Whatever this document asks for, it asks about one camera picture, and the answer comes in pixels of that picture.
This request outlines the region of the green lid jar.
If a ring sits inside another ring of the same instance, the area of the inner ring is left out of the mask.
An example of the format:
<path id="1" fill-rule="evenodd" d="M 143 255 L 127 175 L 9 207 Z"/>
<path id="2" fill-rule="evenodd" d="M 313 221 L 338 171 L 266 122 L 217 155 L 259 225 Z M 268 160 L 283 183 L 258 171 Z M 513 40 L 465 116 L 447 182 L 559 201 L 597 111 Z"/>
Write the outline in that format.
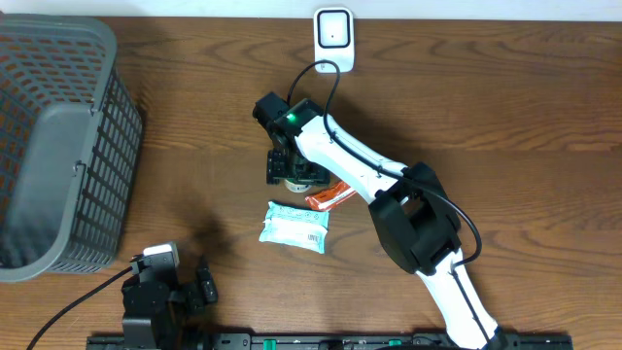
<path id="1" fill-rule="evenodd" d="M 286 188 L 293 193 L 305 193 L 312 188 L 309 184 L 298 184 L 289 180 L 285 180 L 284 184 Z"/>

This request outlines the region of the orange snack bar wrapper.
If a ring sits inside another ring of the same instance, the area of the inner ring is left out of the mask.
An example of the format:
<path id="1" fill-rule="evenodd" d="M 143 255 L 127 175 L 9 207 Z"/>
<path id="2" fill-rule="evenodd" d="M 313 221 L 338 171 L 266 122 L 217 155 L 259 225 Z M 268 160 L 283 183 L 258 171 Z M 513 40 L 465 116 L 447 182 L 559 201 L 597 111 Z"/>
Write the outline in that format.
<path id="1" fill-rule="evenodd" d="M 356 193 L 348 184 L 339 181 L 328 189 L 306 196 L 305 202 L 312 210 L 327 212 Z"/>

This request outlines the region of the teal wet wipes pack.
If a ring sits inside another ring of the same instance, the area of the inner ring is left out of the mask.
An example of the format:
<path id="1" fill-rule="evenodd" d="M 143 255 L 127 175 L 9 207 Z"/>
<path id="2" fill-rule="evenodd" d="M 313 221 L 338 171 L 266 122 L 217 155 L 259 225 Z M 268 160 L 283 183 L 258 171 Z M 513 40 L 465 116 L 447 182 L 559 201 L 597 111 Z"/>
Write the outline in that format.
<path id="1" fill-rule="evenodd" d="M 259 242 L 284 244 L 323 254 L 328 222 L 329 212 L 269 201 Z"/>

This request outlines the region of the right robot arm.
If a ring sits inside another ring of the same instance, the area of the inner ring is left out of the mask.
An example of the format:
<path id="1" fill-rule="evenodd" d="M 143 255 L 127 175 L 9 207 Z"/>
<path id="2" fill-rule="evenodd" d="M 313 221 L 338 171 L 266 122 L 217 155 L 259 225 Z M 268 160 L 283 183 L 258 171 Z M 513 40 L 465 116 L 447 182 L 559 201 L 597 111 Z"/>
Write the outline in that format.
<path id="1" fill-rule="evenodd" d="M 507 340 L 467 275 L 459 230 L 474 228 L 434 171 L 382 157 L 341 128 L 326 109 L 304 99 L 294 106 L 270 92 L 254 119 L 273 143 L 266 181 L 325 186 L 336 176 L 359 194 L 387 255 L 418 275 L 441 312 L 450 340 L 463 349 L 502 349 Z"/>

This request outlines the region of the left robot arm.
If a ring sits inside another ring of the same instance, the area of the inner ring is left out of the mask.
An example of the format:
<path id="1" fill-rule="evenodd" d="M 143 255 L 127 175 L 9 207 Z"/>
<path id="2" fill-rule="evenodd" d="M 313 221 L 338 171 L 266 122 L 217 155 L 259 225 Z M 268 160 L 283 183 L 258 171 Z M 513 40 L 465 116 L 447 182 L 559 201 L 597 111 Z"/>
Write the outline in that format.
<path id="1" fill-rule="evenodd" d="M 210 336 L 188 324 L 218 301 L 218 291 L 205 259 L 192 281 L 181 283 L 171 253 L 139 256 L 130 263 L 132 276 L 121 288 L 125 349 L 211 349 Z"/>

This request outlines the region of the white barcode scanner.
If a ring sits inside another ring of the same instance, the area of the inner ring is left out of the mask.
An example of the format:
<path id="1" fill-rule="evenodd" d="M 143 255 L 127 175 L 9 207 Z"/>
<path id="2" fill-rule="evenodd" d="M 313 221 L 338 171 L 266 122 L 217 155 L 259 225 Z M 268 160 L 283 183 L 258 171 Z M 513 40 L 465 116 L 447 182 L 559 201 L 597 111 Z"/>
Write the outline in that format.
<path id="1" fill-rule="evenodd" d="M 315 61 L 334 62 L 341 73 L 350 72 L 355 63 L 353 13 L 345 7 L 320 8 L 313 17 Z"/>

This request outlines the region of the grey plastic mesh basket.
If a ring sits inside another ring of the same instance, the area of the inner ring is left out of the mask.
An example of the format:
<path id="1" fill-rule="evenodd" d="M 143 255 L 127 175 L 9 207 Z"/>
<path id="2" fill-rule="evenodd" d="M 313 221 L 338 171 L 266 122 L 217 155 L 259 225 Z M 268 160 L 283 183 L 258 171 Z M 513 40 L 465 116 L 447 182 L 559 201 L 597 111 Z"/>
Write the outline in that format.
<path id="1" fill-rule="evenodd" d="M 117 254 L 144 136 L 117 48 L 93 18 L 1 18 L 5 283 L 93 273 Z"/>

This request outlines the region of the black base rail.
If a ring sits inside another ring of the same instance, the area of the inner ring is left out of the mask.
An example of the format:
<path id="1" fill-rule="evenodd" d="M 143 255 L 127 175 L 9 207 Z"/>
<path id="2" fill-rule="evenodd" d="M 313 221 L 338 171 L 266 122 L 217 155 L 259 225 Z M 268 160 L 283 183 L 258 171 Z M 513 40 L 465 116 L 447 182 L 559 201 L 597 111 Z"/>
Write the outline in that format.
<path id="1" fill-rule="evenodd" d="M 179 349 L 198 350 L 374 350 L 456 349 L 444 333 L 412 335 L 250 335 L 247 333 L 196 332 L 183 338 Z M 568 335 L 525 335 L 503 333 L 489 346 L 507 350 L 572 350 Z"/>

